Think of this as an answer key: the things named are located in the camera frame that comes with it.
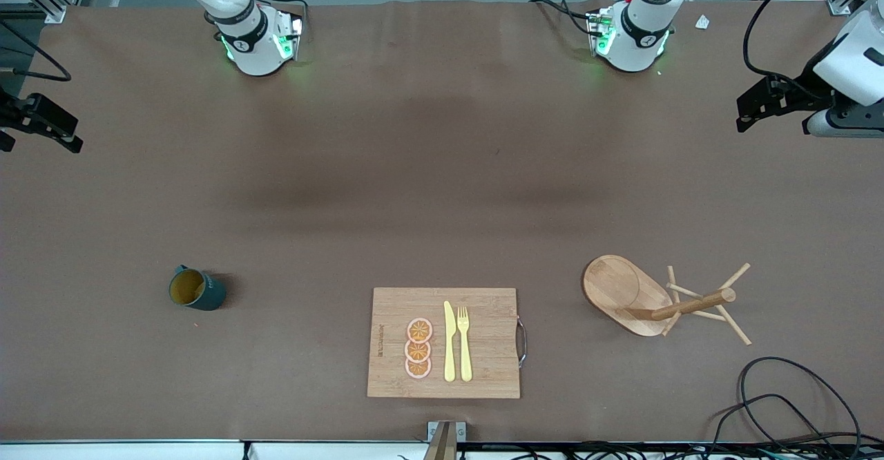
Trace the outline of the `wooden mug rack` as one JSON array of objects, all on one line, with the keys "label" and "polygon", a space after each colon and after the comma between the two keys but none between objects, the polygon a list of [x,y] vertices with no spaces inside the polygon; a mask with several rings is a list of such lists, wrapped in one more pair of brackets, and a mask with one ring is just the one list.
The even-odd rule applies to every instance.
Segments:
[{"label": "wooden mug rack", "polygon": [[582,287],[592,306],[634,335],[669,335],[681,318],[694,314],[726,323],[749,346],[751,339],[725,308],[736,299],[733,285],[749,268],[744,264],[713,292],[697,294],[676,283],[673,266],[661,286],[627,258],[605,255],[586,266]]}]

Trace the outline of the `teal mug with yellow inside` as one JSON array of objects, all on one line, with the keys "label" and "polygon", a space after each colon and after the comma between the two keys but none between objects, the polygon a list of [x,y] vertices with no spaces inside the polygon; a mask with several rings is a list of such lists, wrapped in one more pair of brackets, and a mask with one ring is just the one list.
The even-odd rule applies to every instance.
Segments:
[{"label": "teal mug with yellow inside", "polygon": [[175,305],[196,310],[219,309],[227,297],[227,290],[220,280],[186,265],[175,269],[168,293]]}]

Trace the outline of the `bamboo cutting board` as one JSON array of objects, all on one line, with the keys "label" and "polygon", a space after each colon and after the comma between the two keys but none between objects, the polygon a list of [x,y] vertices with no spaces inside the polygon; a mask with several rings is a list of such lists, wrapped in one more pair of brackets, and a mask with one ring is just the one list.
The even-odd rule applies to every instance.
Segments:
[{"label": "bamboo cutting board", "polygon": [[[461,344],[452,341],[456,378],[444,379],[444,302],[468,308],[468,344],[473,379],[461,380]],[[407,340],[407,324],[432,321],[429,343]],[[490,287],[377,287],[372,299],[372,333],[367,395],[402,399],[517,399],[521,395],[517,342],[517,290]]]}]

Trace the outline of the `yellow plastic fork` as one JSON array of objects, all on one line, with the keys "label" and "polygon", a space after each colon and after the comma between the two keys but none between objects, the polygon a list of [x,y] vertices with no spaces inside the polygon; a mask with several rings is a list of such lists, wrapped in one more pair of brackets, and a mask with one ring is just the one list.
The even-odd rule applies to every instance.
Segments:
[{"label": "yellow plastic fork", "polygon": [[468,330],[470,330],[470,318],[468,308],[460,306],[456,312],[456,325],[460,334],[461,344],[461,380],[470,382],[473,379],[472,360],[470,345],[468,344]]}]

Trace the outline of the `yellow plastic knife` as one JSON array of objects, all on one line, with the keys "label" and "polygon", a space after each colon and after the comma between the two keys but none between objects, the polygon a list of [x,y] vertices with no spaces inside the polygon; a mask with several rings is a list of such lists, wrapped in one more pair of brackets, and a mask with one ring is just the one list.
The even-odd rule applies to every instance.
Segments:
[{"label": "yellow plastic knife", "polygon": [[454,309],[448,300],[444,302],[445,313],[445,361],[444,361],[444,379],[450,383],[455,381],[456,368],[454,361],[454,335],[457,332],[456,316]]}]

